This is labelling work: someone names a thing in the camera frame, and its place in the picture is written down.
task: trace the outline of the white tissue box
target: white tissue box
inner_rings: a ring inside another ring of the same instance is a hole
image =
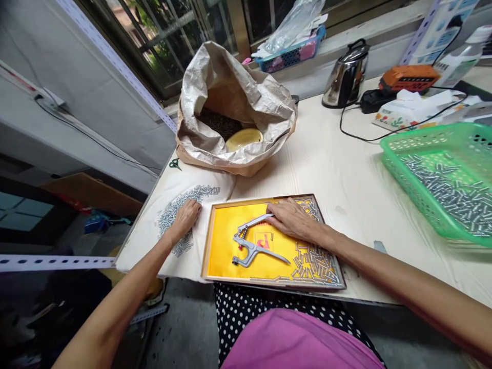
[[[452,124],[459,121],[458,117],[453,119],[456,112],[482,100],[477,96],[469,96],[463,102],[445,110],[429,121],[416,125],[462,98],[462,94],[457,91],[451,92],[448,90],[434,96],[425,97],[420,96],[418,92],[401,90],[395,100],[387,102],[379,109],[372,123],[391,131],[408,127],[408,129],[401,130],[401,132]]]

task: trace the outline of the hand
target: hand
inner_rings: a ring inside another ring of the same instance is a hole
[[[173,244],[177,243],[188,233],[201,211],[201,204],[195,199],[188,199],[184,205],[179,208],[173,225],[170,226],[164,233],[171,237]]]
[[[267,213],[275,216],[265,219],[282,233],[288,236],[307,241],[312,244],[325,246],[326,242],[333,242],[329,238],[330,231],[335,230],[327,225],[320,224],[311,218],[294,200],[290,197],[280,199],[277,204],[269,203],[266,208]]]

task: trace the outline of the white table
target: white table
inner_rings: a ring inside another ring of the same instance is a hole
[[[378,80],[366,81],[364,88],[376,88]],[[321,95],[300,101],[296,131],[286,146],[255,176],[238,176],[230,201],[314,193],[325,222],[336,230],[368,247],[382,241],[391,256],[492,308],[492,256],[451,250],[383,166],[379,144],[340,132],[340,113],[324,108]],[[371,124],[373,117],[347,110],[344,130],[364,138],[387,133]],[[343,263],[342,268],[347,289],[330,297],[397,303],[357,271]]]

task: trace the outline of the stainless steel kettle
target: stainless steel kettle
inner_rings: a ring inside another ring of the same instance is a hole
[[[370,46],[363,38],[348,44],[347,53],[339,58],[328,78],[321,103],[326,108],[345,108],[355,103],[362,92]]]

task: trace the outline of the green plastic basket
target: green plastic basket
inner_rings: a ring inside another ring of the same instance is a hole
[[[439,235],[465,248],[469,244],[492,248],[492,236],[470,234],[401,160],[417,154],[428,168],[439,162],[460,165],[460,169],[449,175],[451,179],[466,185],[483,181],[492,192],[492,127],[456,123],[389,136],[380,145],[384,150],[384,165]]]

